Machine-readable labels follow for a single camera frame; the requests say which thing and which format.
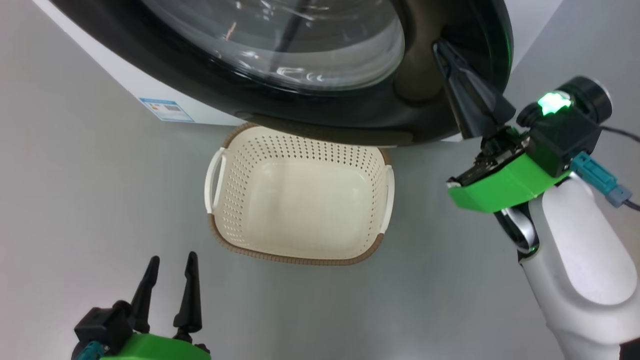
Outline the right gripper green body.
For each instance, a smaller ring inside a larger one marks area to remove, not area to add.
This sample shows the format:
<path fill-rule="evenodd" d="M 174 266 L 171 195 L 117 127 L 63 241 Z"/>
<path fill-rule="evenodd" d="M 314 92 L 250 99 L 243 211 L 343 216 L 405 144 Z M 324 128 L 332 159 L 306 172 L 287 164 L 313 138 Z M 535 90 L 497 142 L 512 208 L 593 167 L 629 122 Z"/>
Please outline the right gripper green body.
<path fill-rule="evenodd" d="M 526 153 L 527 133 L 513 126 L 483 137 L 480 152 L 464 173 L 446 180 L 458 208 L 494 214 L 538 196 L 569 176 L 569 169 L 549 175 Z"/>

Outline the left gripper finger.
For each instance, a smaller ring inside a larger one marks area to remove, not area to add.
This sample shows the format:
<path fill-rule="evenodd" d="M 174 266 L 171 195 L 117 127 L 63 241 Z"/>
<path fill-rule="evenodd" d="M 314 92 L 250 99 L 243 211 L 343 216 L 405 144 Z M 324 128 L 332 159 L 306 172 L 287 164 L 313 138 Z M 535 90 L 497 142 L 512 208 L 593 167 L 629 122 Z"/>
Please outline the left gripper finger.
<path fill-rule="evenodd" d="M 142 280 L 131 301 L 131 325 L 135 332 L 148 334 L 150 331 L 149 311 L 153 288 L 157 282 L 160 257 L 152 256 Z"/>
<path fill-rule="evenodd" d="M 195 251 L 190 251 L 184 271 L 186 279 L 182 301 L 174 316 L 173 326 L 177 328 L 174 339 L 192 344 L 192 334 L 202 329 L 201 281 L 199 259 Z"/>

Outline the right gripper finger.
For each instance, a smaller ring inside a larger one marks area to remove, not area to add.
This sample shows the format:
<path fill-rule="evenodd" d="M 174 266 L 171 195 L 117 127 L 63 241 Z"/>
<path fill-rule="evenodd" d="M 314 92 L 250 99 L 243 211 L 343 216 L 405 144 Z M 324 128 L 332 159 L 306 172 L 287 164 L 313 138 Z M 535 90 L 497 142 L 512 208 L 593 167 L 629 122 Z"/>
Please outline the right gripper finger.
<path fill-rule="evenodd" d="M 435 41 L 433 54 L 462 137 L 487 137 L 496 132 L 496 92 L 490 84 L 445 39 Z"/>
<path fill-rule="evenodd" d="M 437 66 L 460 132 L 498 132 L 514 106 L 445 39 L 437 39 Z"/>

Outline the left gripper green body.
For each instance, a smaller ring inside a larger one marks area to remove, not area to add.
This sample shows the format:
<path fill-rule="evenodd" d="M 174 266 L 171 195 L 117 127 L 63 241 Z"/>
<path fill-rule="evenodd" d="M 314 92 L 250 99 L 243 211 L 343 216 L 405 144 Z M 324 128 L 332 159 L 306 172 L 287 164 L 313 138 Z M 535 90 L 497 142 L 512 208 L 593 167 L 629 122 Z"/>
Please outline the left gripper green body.
<path fill-rule="evenodd" d="M 194 343 L 189 332 L 174 337 L 153 333 L 126 332 L 100 337 L 102 360 L 210 360 L 211 354 L 203 343 Z"/>

